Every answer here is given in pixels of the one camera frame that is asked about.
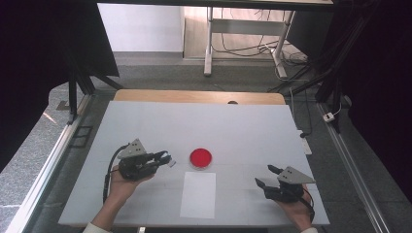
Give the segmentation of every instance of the white wall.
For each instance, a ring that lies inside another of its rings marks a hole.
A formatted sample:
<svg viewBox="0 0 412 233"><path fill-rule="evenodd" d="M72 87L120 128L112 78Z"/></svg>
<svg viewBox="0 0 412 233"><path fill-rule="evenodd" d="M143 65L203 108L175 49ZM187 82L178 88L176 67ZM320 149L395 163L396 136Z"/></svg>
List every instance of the white wall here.
<svg viewBox="0 0 412 233"><path fill-rule="evenodd" d="M98 4L112 51L183 51L183 7Z"/></svg>

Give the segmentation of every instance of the white paper sheet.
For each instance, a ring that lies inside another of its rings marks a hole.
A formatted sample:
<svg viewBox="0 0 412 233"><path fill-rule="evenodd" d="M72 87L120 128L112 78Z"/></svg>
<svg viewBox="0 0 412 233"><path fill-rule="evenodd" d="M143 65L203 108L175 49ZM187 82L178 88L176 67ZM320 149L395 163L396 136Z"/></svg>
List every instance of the white paper sheet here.
<svg viewBox="0 0 412 233"><path fill-rule="evenodd" d="M216 173L185 173L181 217L215 218Z"/></svg>

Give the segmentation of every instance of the red object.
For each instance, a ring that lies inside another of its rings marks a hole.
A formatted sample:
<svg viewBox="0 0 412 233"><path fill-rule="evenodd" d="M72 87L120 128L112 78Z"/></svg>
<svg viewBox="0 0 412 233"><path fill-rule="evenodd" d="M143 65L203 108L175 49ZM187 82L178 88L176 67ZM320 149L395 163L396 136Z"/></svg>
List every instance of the red object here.
<svg viewBox="0 0 412 233"><path fill-rule="evenodd" d="M206 149L196 149L190 154L190 162L196 168L206 168L212 162L212 154Z"/></svg>

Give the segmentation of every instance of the white sleeve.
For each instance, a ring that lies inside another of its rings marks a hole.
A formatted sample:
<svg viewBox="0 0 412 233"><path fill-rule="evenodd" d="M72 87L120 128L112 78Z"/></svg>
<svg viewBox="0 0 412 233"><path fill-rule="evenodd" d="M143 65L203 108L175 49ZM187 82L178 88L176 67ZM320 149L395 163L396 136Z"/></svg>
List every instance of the white sleeve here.
<svg viewBox="0 0 412 233"><path fill-rule="evenodd" d="M111 233L111 232L103 230L102 228L97 227L89 222L85 231L83 231L83 233Z"/></svg>
<svg viewBox="0 0 412 233"><path fill-rule="evenodd" d="M302 231L301 233L318 233L318 230L314 227L308 228L304 231Z"/></svg>

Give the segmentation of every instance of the human hand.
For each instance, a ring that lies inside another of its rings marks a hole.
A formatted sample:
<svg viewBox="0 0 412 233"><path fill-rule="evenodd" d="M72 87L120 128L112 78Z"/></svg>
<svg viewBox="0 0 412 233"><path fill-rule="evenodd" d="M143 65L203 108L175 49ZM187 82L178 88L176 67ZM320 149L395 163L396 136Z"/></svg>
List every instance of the human hand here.
<svg viewBox="0 0 412 233"><path fill-rule="evenodd" d="M119 165L116 165L112 168L112 177L110 181L110 192L108 198L114 198L121 203L125 203L125 201L133 194L134 190L140 183L147 181L154 176L151 175L137 182L132 182L125 180L121 176L118 169Z"/></svg>
<svg viewBox="0 0 412 233"><path fill-rule="evenodd" d="M302 198L307 201L308 203L311 202L311 198L309 193L307 192L306 184L302 185L306 191L303 191ZM312 227L312 223L310 220L309 209L300 201L292 202L292 203L285 203L275 201L285 212L286 216L293 222L294 226L299 231L304 231L310 227Z"/></svg>

